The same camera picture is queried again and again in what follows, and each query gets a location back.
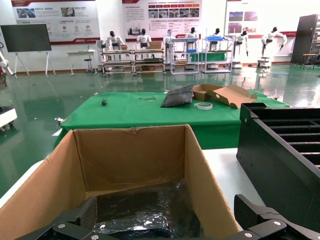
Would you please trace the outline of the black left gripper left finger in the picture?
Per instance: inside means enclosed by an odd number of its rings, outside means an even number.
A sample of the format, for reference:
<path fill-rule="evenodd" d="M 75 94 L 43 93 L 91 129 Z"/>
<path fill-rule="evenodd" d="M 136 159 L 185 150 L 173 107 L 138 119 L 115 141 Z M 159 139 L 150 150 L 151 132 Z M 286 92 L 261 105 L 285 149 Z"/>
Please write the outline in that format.
<path fill-rule="evenodd" d="M 97 198 L 90 197 L 82 206 L 63 211 L 50 224 L 19 237 L 20 240 L 104 240 L 94 231 Z"/>

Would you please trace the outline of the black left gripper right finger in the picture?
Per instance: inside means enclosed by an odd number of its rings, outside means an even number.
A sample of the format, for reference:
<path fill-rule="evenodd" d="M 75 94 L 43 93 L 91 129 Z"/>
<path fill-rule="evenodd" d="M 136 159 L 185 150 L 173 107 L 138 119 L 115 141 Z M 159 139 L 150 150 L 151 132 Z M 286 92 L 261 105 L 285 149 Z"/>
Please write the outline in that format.
<path fill-rule="evenodd" d="M 242 231 L 228 240 L 318 240 L 316 231 L 290 222 L 271 207 L 253 204 L 244 195 L 234 196 L 235 220 Z"/>

